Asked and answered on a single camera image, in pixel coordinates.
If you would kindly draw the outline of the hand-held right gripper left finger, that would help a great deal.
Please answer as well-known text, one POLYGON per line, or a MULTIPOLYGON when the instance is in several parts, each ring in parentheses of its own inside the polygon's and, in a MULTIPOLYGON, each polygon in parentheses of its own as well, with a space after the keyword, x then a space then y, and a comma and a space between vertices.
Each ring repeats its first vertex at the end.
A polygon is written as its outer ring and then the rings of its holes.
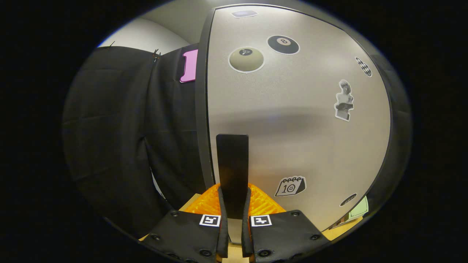
POLYGON ((177 263, 222 263, 228 257, 227 213, 218 184, 186 209, 169 211, 141 243, 177 263))

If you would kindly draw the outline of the black door handle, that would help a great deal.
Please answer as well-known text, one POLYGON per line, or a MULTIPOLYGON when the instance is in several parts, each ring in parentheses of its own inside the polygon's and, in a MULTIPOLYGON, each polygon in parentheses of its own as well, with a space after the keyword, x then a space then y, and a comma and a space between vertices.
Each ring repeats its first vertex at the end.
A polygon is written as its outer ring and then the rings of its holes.
POLYGON ((241 220, 248 191, 249 137, 245 134, 218 134, 216 149, 227 217, 241 220))

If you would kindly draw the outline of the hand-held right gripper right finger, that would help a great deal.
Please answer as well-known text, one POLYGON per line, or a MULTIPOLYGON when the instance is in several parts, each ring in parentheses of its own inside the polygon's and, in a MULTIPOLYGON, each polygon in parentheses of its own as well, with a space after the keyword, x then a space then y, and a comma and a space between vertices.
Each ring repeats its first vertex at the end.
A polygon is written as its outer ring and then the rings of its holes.
POLYGON ((299 263, 331 245, 300 210, 286 211, 259 187, 248 185, 241 245, 249 263, 299 263))

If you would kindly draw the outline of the black backdrop cloth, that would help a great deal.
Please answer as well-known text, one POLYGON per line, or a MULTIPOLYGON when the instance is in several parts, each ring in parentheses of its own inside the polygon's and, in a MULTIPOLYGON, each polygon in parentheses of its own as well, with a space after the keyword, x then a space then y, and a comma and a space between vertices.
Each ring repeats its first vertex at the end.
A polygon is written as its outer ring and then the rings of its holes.
POLYGON ((62 134, 72 180, 102 216, 142 238, 170 210, 205 191, 195 83, 185 52, 98 47, 77 72, 62 134))

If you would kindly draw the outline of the pale green notebook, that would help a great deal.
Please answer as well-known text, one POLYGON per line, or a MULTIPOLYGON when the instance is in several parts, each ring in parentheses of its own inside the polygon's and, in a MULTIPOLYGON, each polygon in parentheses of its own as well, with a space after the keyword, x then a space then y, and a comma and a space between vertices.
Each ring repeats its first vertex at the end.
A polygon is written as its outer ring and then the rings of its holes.
POLYGON ((369 203, 367 196, 364 198, 349 212, 349 220, 354 220, 361 216, 364 216, 369 211, 369 203))

